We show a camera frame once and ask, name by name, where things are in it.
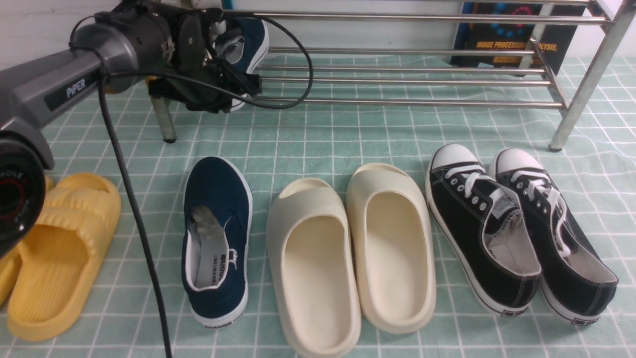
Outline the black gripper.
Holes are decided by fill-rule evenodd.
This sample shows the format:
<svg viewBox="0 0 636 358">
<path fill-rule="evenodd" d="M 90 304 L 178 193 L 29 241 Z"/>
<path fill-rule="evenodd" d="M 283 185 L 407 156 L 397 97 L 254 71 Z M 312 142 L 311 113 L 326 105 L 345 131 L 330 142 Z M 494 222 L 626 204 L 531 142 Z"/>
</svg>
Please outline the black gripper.
<svg viewBox="0 0 636 358">
<path fill-rule="evenodd" d="M 168 70 L 184 80 L 148 79 L 149 95 L 181 102 L 190 111 L 227 113 L 240 109 L 245 98 L 221 84 L 220 70 L 214 64 L 217 57 L 214 38 L 210 34 L 217 23 L 229 18 L 232 17 L 225 16 L 220 7 L 200 7 L 180 13 L 172 24 L 175 52 Z"/>
</svg>

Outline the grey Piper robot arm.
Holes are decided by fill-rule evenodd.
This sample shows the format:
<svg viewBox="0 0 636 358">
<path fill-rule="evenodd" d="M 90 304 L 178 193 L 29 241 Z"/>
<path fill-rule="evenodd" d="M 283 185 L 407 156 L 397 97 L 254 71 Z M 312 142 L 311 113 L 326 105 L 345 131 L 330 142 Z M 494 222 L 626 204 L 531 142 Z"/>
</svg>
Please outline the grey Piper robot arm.
<svg viewBox="0 0 636 358">
<path fill-rule="evenodd" d="M 42 129 L 102 89 L 118 94 L 150 76 L 154 93 L 192 109 L 230 110 L 232 99 L 261 93 L 261 79 L 220 59 L 213 40 L 230 17 L 219 8 L 185 9 L 124 0 L 76 25 L 68 49 L 2 70 L 1 254 L 34 226 L 54 156 Z"/>
</svg>

